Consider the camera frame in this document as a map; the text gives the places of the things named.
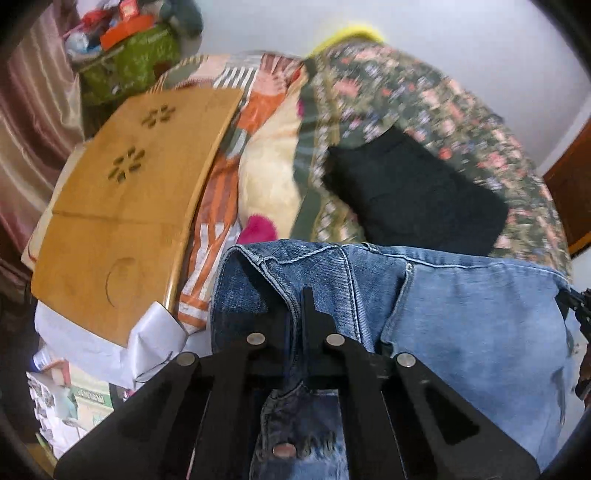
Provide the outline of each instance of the denim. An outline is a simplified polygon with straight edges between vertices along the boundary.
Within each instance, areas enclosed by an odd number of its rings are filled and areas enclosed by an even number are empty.
[[[261,411],[251,478],[348,478],[338,397],[301,383],[304,287],[339,333],[369,352],[411,352],[544,469],[556,454],[574,368],[554,300],[567,286],[547,267],[419,248],[295,240],[231,247],[210,308],[213,351],[256,331],[256,314],[283,312],[288,327],[289,379]],[[272,454],[284,442],[296,457]]]

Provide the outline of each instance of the floral blanket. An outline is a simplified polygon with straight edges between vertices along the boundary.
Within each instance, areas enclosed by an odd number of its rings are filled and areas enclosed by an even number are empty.
[[[357,147],[392,125],[509,206],[492,257],[547,265],[570,276],[558,213],[521,144],[480,99],[434,67],[392,47],[344,43],[307,59],[294,181],[301,196],[291,237],[357,242],[361,228],[322,185],[326,148]]]

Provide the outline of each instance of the black cloth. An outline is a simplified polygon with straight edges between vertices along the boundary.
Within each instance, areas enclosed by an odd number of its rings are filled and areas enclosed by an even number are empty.
[[[357,214],[367,240],[488,255],[508,213],[415,139],[392,127],[354,149],[330,147],[324,183]]]

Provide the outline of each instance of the metal bolt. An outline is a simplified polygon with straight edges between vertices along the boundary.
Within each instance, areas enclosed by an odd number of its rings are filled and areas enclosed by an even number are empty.
[[[407,368],[417,363],[417,359],[414,358],[410,353],[401,353],[396,357],[396,361],[399,365]]]
[[[332,346],[341,346],[345,342],[345,337],[338,333],[331,333],[326,337],[326,343]]]
[[[191,352],[183,352],[177,356],[177,363],[181,367],[188,367],[195,361],[195,355]]]
[[[246,341],[251,345],[261,345],[265,342],[265,336],[262,333],[254,332],[246,337]]]
[[[297,455],[297,449],[291,443],[278,443],[273,447],[273,455],[277,458],[293,458]]]

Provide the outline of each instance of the pink curtain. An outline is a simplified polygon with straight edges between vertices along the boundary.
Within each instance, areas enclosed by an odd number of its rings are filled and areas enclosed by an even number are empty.
[[[19,252],[83,139],[79,80],[60,37],[71,12],[47,8],[0,75],[0,223]]]

